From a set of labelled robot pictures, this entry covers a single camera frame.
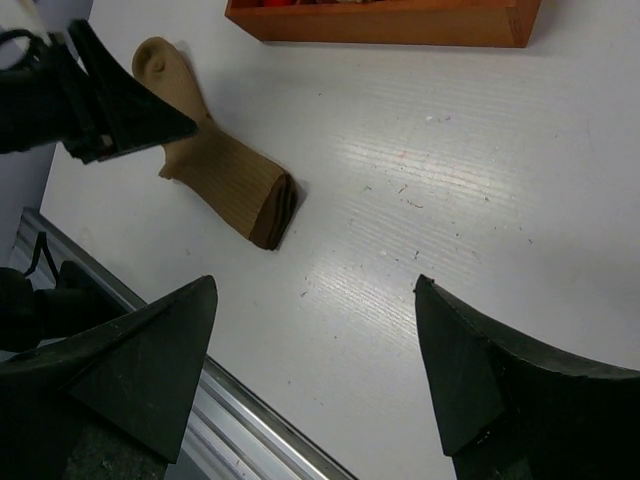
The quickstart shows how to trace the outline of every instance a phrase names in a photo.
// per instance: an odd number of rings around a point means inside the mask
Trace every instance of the brown cloth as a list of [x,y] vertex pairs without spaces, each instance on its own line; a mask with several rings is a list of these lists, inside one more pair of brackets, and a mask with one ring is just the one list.
[[291,175],[218,128],[186,59],[163,38],[138,47],[132,70],[136,80],[200,129],[194,137],[163,145],[160,176],[190,187],[258,247],[276,249],[298,201]]

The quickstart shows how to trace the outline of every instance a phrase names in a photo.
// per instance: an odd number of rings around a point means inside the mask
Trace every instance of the brown sock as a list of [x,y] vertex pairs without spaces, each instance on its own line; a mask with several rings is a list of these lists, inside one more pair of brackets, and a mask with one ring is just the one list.
[[185,58],[163,38],[138,47],[132,70],[136,80],[200,128],[195,137],[163,145],[160,176],[190,187],[258,247],[277,248],[298,200],[291,175],[218,128]]

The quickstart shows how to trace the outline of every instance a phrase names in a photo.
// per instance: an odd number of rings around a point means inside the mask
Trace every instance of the wooden tray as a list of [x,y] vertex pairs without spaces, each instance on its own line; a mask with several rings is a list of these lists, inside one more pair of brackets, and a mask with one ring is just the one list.
[[382,0],[263,7],[229,0],[226,16],[262,41],[525,47],[541,0]]

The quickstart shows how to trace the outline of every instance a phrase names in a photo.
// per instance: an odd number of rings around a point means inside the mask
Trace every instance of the ribbed fabric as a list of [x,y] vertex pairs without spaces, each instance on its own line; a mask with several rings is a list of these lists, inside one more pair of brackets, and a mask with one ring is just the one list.
[[298,199],[291,175],[218,128],[185,58],[163,38],[138,47],[132,70],[142,85],[200,128],[194,137],[163,145],[160,176],[190,187],[258,247],[277,248]]

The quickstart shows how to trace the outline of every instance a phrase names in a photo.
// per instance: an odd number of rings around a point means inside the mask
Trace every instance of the white table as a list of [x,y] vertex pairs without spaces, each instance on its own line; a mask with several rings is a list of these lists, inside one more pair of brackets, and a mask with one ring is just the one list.
[[426,273],[545,342],[640,369],[640,3],[545,2],[526,50],[267,46],[223,0],[96,0],[129,68],[161,35],[216,120],[307,197],[258,250],[160,148],[58,148],[43,214],[145,300],[202,274],[209,353],[363,479],[454,478],[414,325]]

